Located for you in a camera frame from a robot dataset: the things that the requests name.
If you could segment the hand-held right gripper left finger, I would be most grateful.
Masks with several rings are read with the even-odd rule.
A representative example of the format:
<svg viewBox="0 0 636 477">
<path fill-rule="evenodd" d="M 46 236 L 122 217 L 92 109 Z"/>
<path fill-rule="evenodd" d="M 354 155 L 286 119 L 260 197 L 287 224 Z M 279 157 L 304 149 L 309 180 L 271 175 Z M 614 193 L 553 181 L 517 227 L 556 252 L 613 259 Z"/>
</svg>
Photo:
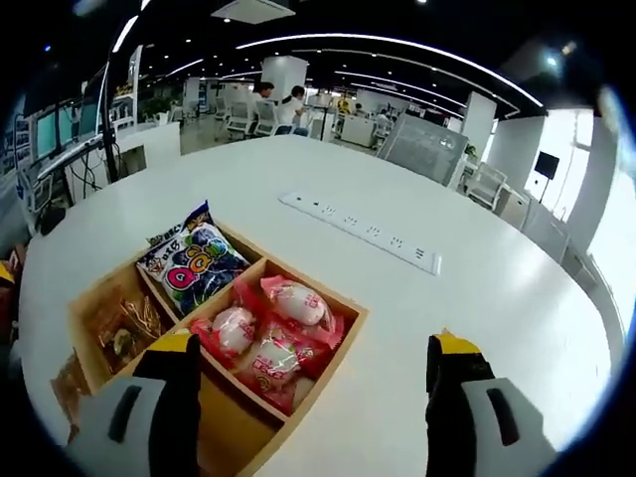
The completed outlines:
<svg viewBox="0 0 636 477">
<path fill-rule="evenodd" d="M 79 405 L 67 455 L 81 476 L 197 476 L 200 340 L 163 336 L 130 376 L 110 380 Z"/>
</svg>

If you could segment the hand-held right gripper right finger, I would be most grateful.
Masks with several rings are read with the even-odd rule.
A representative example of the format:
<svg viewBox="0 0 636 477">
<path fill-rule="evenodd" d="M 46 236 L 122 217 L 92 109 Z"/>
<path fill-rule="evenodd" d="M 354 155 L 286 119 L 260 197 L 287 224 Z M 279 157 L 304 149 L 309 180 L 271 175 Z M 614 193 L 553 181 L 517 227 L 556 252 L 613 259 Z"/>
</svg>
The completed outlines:
<svg viewBox="0 0 636 477">
<path fill-rule="evenodd" d="M 428 476 L 540 476 L 556 457 L 544 418 L 472 342 L 428 338 Z"/>
</svg>

